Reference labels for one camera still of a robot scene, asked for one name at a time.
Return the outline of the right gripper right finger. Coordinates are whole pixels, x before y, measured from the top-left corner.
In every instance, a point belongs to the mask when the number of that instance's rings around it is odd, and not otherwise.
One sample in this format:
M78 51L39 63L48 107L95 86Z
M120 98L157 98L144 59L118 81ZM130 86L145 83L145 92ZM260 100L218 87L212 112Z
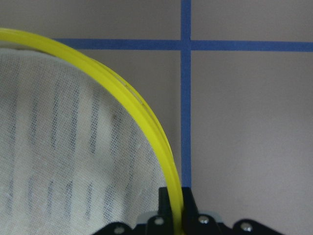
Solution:
M251 219L241 219L233 227L212 215L200 213L191 188L183 187L182 227L187 235L279 235L280 232Z

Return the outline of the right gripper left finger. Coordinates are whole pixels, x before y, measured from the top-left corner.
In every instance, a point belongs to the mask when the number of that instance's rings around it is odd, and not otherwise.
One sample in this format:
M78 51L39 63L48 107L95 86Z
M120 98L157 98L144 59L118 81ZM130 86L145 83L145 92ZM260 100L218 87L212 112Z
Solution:
M95 232L96 235L173 235L174 222L166 187L158 189L158 210L140 215L132 229L122 222L113 222Z

